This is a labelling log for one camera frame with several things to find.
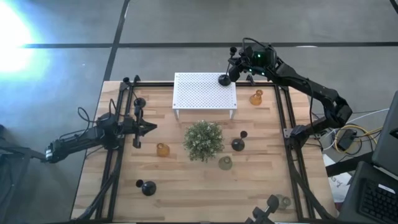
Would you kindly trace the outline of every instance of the potted plant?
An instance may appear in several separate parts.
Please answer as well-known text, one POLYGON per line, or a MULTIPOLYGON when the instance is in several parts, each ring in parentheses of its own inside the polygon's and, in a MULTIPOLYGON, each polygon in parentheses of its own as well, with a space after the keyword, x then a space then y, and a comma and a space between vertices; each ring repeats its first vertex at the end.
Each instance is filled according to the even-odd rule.
POLYGON ((190 160, 207 162, 215 158, 224 149, 222 133, 218 124, 206 121, 198 121, 187 128, 183 145, 190 160))

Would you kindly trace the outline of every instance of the wooden table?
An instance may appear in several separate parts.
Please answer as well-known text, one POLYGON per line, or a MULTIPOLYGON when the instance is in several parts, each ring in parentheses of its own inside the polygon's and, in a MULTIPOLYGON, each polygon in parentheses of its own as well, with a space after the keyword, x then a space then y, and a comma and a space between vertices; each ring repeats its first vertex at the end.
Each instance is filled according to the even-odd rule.
MULTIPOLYGON (((119 84, 104 83, 96 117, 107 112, 111 98, 118 98, 119 84)), ((132 146, 133 135, 126 136, 114 222, 244 222, 251 217, 255 206, 266 207, 271 194, 286 195, 293 200, 274 88, 237 87, 238 110, 232 120, 228 111, 182 111, 177 121, 172 111, 172 87, 140 87, 135 92, 147 101, 144 119, 158 127, 141 138, 141 149, 132 146), (253 106, 249 97, 257 89, 264 92, 262 103, 253 106), (190 161, 182 146, 185 128, 203 119, 219 123, 225 138, 224 151, 207 164, 190 161), (243 130, 248 132, 246 147, 236 152, 230 144, 243 130), (169 157, 157 157, 156 145, 160 142, 170 146, 169 157), (231 156, 231 170, 218 167, 218 159, 223 156, 231 156), (143 195, 136 187, 137 179, 154 181, 155 195, 143 195)), ((290 96, 297 124, 308 124, 307 96, 294 89, 290 89, 290 96)), ((303 156, 312 192, 335 216, 319 148, 306 145, 303 156)), ((105 158, 106 151, 100 150, 86 159, 72 218, 79 216, 98 193, 105 158)), ((306 213, 303 194, 300 198, 306 213)), ((103 216, 108 203, 109 196, 105 198, 103 216)), ((275 222, 297 221, 293 201, 286 210, 278 210, 270 218, 275 222)))

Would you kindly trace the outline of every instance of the gray floor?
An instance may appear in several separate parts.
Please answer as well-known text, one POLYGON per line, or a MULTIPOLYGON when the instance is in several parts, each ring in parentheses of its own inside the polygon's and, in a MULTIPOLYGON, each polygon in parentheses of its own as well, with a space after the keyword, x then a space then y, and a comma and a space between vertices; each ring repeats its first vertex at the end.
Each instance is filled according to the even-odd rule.
MULTIPOLYGON (((8 135, 37 151, 93 117, 111 49, 12 49, 7 44, 112 43, 123 0, 0 2, 0 123, 8 135)), ((398 14, 388 0, 138 0, 131 1, 122 43, 381 42, 398 38, 398 14)), ((299 74, 339 91, 354 111, 388 108, 398 90, 398 47, 276 49, 299 74)), ((119 49, 111 80, 140 75, 173 80, 174 72, 223 72, 229 50, 119 49)), ((319 103, 313 111, 322 113, 319 103)), ((358 120, 380 127, 386 113, 358 120)), ((323 140, 329 145, 329 139, 323 140)), ((69 219, 84 152, 57 164, 32 161, 8 223, 69 219)), ((328 150, 335 160, 341 155, 328 150)))

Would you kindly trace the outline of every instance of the white perforated platform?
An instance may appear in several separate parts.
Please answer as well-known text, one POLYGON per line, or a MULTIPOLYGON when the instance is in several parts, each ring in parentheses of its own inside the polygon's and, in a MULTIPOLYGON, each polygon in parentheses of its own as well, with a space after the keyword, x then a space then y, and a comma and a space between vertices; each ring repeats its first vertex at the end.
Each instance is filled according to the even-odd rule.
POLYGON ((178 110, 230 110, 232 119, 236 110, 235 83, 222 86, 218 77, 223 73, 175 73, 173 109, 178 110))

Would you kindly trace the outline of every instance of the black monitor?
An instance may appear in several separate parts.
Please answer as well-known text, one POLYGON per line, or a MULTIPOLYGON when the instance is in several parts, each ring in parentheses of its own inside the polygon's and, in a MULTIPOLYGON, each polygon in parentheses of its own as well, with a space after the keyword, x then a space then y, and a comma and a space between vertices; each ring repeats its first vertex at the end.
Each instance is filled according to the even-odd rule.
POLYGON ((398 91, 396 91, 384 126, 374 150, 372 161, 377 166, 398 175, 398 138, 394 131, 398 128, 398 91))

